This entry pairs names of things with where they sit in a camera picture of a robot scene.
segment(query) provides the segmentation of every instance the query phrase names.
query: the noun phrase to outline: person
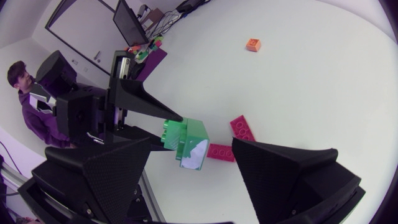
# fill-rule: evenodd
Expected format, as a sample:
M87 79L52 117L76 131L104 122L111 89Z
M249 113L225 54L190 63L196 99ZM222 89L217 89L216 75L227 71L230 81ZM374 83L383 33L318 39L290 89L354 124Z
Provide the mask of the person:
M76 147L66 135L58 131L56 117L37 111L29 103L30 91L35 82L34 77L26 71L23 61L13 63L7 73L9 84L18 90L19 102L26 126L46 144L55 147Z

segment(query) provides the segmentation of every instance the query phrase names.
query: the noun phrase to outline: green block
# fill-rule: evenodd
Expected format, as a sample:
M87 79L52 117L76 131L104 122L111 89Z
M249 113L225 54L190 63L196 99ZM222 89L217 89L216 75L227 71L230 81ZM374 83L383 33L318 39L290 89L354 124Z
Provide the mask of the green block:
M148 51L139 52L139 53L138 53L138 59L139 59L139 60L142 60L142 59L144 59L147 55L148 55Z
M163 36L161 36L161 37L156 37L154 42L157 42L158 40L159 40L159 41L162 41L163 38L164 38Z
M177 150L180 145L180 137L183 131L187 132L187 119L182 122L166 120L163 124L165 129L161 141L166 149Z
M187 121L187 138L181 156L180 167L200 170L209 147L209 137L202 121Z
M175 159L180 167L200 170L209 146L203 122L183 118L182 122L166 120L161 141L166 149L176 150Z

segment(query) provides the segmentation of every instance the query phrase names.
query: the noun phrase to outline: small orange block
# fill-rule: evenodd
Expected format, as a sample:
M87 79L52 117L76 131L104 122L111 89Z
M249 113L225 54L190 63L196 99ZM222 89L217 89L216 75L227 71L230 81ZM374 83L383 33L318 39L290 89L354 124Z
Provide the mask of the small orange block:
M254 52L257 52L260 49L260 47L261 43L259 39L250 39L246 44L246 48Z

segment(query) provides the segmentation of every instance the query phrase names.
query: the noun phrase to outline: purple hoodie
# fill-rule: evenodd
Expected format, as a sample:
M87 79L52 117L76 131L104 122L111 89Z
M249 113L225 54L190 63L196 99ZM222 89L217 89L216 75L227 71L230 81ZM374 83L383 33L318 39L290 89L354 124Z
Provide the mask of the purple hoodie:
M58 131L57 120L52 114L37 111L29 103L30 94L18 91L19 102L22 105L27 128L32 130L46 144L56 147L69 147L69 138Z

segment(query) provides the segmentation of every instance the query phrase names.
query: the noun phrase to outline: whiteboard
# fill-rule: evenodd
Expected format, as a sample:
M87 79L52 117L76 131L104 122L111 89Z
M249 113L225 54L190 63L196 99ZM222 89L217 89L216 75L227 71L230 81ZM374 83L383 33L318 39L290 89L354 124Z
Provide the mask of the whiteboard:
M98 0L76 0L49 29L92 63L111 73L114 52L128 46L113 22L113 15L114 12Z

